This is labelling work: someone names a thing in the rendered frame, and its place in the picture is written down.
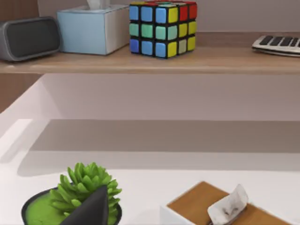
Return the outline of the green plant in black pot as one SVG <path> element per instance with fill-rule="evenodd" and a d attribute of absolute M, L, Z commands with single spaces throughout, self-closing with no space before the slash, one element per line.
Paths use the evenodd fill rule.
<path fill-rule="evenodd" d="M 60 175 L 57 187 L 32 196 L 22 207 L 24 225 L 60 225 L 94 191 L 106 185 L 108 193 L 107 225 L 119 225 L 122 209 L 117 195 L 122 191 L 118 182 L 95 162 L 77 163 L 67 169 L 68 175 Z"/>

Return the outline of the white tissue box wooden lid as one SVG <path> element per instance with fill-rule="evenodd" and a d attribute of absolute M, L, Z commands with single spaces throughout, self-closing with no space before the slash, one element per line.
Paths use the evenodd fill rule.
<path fill-rule="evenodd" d="M 160 225 L 300 225 L 250 201 L 244 185 L 229 192 L 205 181 L 189 185 L 160 207 Z"/>

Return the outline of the dark grey speaker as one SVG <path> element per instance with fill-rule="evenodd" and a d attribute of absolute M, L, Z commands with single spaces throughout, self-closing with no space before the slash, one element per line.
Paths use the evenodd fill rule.
<path fill-rule="evenodd" d="M 25 61 L 60 50 L 60 29 L 53 17 L 0 22 L 0 60 Z"/>

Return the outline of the wooden shelf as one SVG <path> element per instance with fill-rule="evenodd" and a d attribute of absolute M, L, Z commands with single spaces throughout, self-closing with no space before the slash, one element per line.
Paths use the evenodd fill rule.
<path fill-rule="evenodd" d="M 258 37 L 199 32 L 170 59 L 125 46 L 0 61 L 0 119 L 300 121 L 300 58 L 254 52 Z"/>

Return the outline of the silver calculator with black keys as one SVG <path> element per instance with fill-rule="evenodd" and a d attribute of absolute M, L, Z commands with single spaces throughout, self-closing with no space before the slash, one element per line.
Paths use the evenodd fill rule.
<path fill-rule="evenodd" d="M 267 54 L 300 57 L 300 38 L 264 35 L 252 44 L 252 49 Z"/>

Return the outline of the light blue tissue box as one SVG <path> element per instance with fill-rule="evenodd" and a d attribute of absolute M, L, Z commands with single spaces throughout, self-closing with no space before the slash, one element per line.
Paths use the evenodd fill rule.
<path fill-rule="evenodd" d="M 64 9 L 57 12 L 57 21 L 65 53 L 109 55 L 129 43 L 128 5 Z"/>

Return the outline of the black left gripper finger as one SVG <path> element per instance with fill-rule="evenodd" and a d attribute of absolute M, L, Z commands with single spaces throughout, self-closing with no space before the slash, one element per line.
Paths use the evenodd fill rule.
<path fill-rule="evenodd" d="M 108 193 L 106 185 L 94 191 L 60 225 L 107 225 Z"/>

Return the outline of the colourful puzzle cube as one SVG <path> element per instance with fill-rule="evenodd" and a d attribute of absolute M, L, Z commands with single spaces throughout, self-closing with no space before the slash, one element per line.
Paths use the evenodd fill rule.
<path fill-rule="evenodd" d="M 182 0 L 134 1 L 129 5 L 129 49 L 168 59 L 196 46 L 197 3 Z"/>

